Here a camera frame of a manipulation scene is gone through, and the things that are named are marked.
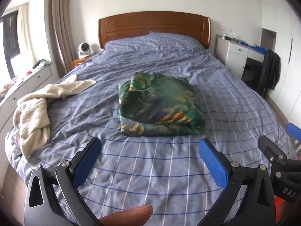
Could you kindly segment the person's left hand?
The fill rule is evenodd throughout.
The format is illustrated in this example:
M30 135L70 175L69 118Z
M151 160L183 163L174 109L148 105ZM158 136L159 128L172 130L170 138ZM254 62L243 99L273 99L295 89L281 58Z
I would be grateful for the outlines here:
M152 214L153 207L143 205L112 213L100 218L99 221L104 226L141 226L148 222Z

